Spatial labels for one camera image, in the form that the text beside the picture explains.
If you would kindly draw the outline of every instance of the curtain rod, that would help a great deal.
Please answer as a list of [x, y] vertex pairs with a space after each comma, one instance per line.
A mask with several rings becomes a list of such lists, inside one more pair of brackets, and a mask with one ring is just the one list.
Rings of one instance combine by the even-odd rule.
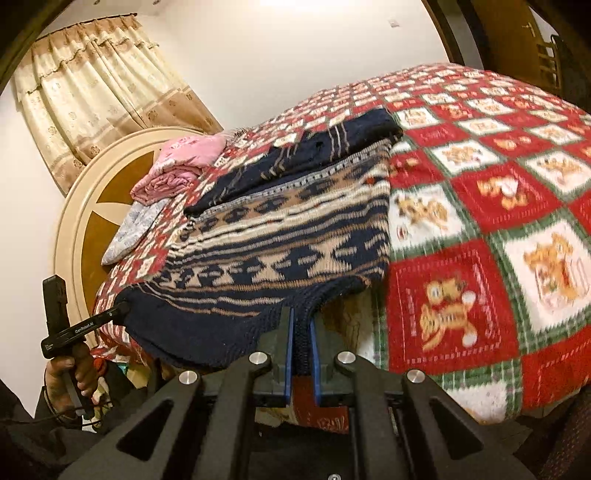
[[78, 23], [79, 24], [85, 24], [85, 23], [95, 22], [95, 21], [98, 21], [98, 20], [104, 20], [106, 18], [128, 17], [130, 15], [133, 15], [134, 17], [137, 17], [138, 16], [138, 13], [137, 12], [132, 12], [130, 14], [123, 14], [123, 15], [109, 15], [107, 17], [100, 17], [100, 18], [93, 18], [92, 20], [86, 20], [85, 22], [76, 22], [76, 23], [73, 23], [72, 25], [68, 25], [67, 27], [59, 28], [58, 30], [54, 30], [53, 32], [46, 33], [42, 37], [36, 38], [35, 41], [41, 40], [42, 38], [45, 38], [46, 36], [51, 35], [52, 33], [59, 32], [60, 30], [65, 30], [66, 28], [70, 28], [71, 26], [76, 25]]

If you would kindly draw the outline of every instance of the curtain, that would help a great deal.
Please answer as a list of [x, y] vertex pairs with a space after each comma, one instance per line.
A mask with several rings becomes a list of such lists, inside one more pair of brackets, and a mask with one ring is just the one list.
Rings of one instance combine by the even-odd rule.
[[132, 132], [162, 125], [221, 131], [133, 15], [37, 40], [14, 77], [29, 129], [64, 193], [101, 150]]

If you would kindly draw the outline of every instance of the hand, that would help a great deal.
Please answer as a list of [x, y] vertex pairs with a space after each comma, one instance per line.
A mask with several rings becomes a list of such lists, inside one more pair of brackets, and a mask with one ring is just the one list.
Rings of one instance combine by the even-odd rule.
[[91, 397], [98, 386], [99, 375], [92, 363], [90, 350], [85, 343], [78, 343], [72, 348], [72, 356], [57, 356], [47, 362], [45, 368], [45, 385], [47, 398], [54, 410], [61, 413], [74, 408], [68, 390], [61, 376], [76, 366], [78, 389], [85, 397]]

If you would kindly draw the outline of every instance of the gray folded cloth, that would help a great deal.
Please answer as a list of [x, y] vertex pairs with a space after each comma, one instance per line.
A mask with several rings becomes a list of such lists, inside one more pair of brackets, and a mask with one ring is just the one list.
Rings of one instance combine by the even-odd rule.
[[152, 205], [144, 206], [134, 202], [117, 233], [107, 247], [101, 265], [117, 263], [131, 252], [148, 232], [154, 220], [171, 199], [162, 199]]

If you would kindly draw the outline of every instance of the pink folded cloth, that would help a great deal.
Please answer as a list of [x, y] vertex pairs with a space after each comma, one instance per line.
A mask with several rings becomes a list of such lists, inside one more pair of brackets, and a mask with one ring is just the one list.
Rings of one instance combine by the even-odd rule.
[[166, 142], [148, 174], [131, 189], [130, 195], [143, 205], [185, 191], [212, 165], [226, 147], [223, 135], [191, 135]]

